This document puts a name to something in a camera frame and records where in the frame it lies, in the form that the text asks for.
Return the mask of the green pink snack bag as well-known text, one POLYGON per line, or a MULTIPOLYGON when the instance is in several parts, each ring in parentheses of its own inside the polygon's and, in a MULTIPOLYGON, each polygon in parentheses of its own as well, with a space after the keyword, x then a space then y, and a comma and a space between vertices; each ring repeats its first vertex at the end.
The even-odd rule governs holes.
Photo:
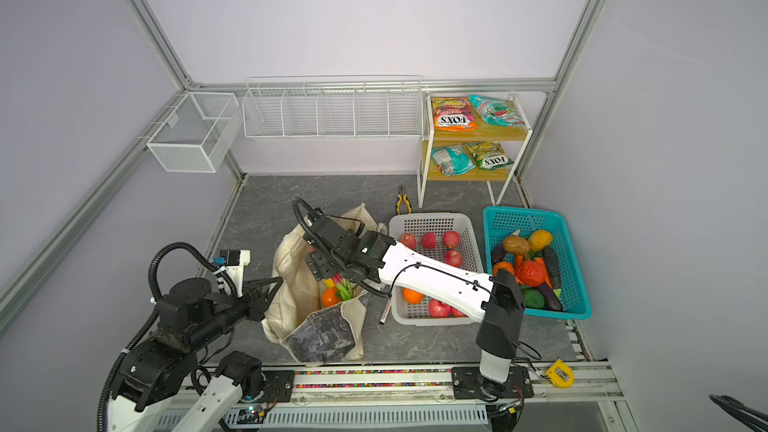
POLYGON ((500 127, 522 127, 525 125, 520 111, 511 101, 479 95, 470 95, 469 101, 482 120, 489 125, 500 127))

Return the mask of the orange persimmon with leaves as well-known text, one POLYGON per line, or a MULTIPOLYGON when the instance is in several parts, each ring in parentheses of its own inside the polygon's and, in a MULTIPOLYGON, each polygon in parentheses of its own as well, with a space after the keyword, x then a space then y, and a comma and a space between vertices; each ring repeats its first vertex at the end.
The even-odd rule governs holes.
POLYGON ((333 307, 341 302, 342 298, 336 287, 327 288, 321 296, 321 305, 323 308, 333 307))

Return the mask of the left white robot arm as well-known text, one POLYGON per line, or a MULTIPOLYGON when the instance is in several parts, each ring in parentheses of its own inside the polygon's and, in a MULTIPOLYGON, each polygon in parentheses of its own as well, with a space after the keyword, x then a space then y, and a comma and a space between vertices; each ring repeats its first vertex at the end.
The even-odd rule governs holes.
POLYGON ((186 376, 202 366, 198 352, 234 331, 243 320, 265 318, 283 284, 273 277, 248 281, 239 292, 228 272, 216 266, 192 245, 174 242, 158 251, 150 262, 148 282, 154 309, 142 328, 115 360, 99 397, 96 428, 106 431, 116 421, 108 417, 108 403, 123 397, 137 413, 174 396, 186 376), (230 292, 216 293, 201 277, 185 279, 163 293, 157 279, 162 259, 184 250, 200 265, 221 277, 230 292))

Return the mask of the cream canvas grocery bag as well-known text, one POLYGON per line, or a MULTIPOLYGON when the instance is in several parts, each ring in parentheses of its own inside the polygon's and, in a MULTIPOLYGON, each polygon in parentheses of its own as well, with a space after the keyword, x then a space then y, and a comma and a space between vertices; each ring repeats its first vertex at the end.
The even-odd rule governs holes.
POLYGON ((304 257, 311 251, 295 226, 278 246, 272 275, 283 280, 262 321, 273 343, 303 363, 359 360, 364 356, 363 328, 371 295, 356 286, 353 298, 331 307, 321 304, 327 290, 312 276, 304 257))

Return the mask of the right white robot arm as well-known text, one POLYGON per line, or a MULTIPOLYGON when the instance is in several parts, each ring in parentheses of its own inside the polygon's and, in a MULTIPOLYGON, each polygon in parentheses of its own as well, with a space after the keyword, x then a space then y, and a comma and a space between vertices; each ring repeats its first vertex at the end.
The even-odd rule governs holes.
POLYGON ((525 312, 522 291, 512 273, 468 272, 424 256, 386 234, 369 230, 359 235, 344 229, 316 210, 295 215, 304 240, 313 248, 305 262, 317 281, 338 275, 379 296, 391 296, 397 287, 412 289, 477 322, 478 383, 458 383, 473 398, 485 402, 502 398, 512 385, 509 375, 525 312))

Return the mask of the brown potato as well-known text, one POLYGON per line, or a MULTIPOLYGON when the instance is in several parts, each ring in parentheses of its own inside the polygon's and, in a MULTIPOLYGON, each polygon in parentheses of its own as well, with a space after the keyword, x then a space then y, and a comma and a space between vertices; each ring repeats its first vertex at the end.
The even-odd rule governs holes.
POLYGON ((502 241, 502 247, 508 254, 525 256, 530 253, 531 245, 527 239, 518 235, 509 235, 502 241))

